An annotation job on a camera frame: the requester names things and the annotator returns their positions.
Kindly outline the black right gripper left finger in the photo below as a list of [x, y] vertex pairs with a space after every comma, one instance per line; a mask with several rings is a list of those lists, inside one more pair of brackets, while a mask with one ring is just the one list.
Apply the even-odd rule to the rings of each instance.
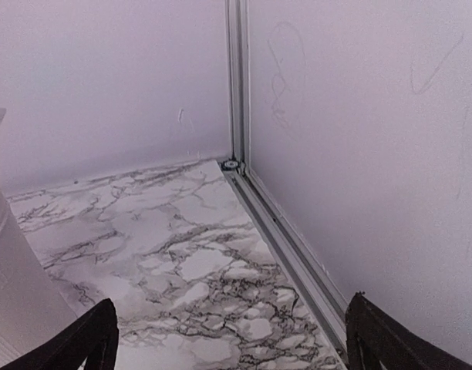
[[114, 369], [119, 344], [116, 309], [103, 299], [38, 348], [4, 365], [21, 369]]

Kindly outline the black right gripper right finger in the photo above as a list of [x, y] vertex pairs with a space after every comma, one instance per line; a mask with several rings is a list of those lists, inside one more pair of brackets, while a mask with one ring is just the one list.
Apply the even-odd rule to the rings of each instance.
[[472, 369], [416, 336], [362, 292], [355, 293], [346, 310], [346, 345], [350, 369]]

